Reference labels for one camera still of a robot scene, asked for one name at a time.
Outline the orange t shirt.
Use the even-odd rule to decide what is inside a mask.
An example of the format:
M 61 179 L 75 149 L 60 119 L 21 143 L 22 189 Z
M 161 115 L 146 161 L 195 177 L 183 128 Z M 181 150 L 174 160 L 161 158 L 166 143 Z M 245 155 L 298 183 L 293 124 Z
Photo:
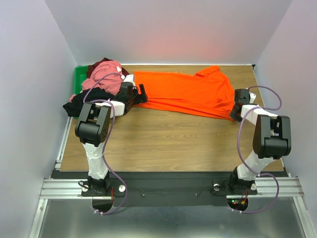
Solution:
M 138 107 L 231 119 L 234 89 L 218 66 L 194 75 L 151 71 L 135 71 L 134 75 L 136 84 L 143 84 L 148 96 L 148 101 Z

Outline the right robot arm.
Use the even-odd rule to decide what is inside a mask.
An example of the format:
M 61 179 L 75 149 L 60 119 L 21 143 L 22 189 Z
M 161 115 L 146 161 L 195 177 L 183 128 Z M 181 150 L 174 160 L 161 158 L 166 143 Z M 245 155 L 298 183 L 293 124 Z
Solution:
M 291 119 L 270 113 L 268 109 L 256 105 L 255 98 L 256 95 L 249 88 L 236 89 L 234 92 L 234 106 L 230 117 L 240 122 L 237 150 L 242 164 L 234 169 L 228 181 L 228 190 L 233 193 L 255 191 L 255 179 L 261 175 L 262 170 L 291 152 Z M 255 126 L 253 150 L 247 159 L 242 157 L 240 150 L 240 137 L 245 121 Z

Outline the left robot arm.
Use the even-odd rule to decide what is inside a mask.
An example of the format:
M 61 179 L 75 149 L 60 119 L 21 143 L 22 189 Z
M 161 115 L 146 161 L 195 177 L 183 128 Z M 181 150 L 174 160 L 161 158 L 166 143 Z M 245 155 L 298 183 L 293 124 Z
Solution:
M 87 180 L 78 182 L 82 188 L 82 196 L 114 194 L 109 178 L 111 169 L 105 159 L 106 144 L 114 127 L 114 120 L 127 114 L 133 105 L 147 101 L 143 84 L 135 86 L 132 82 L 123 82 L 113 100 L 97 99 L 83 104 L 75 127 L 75 135 L 85 149 L 89 166 Z

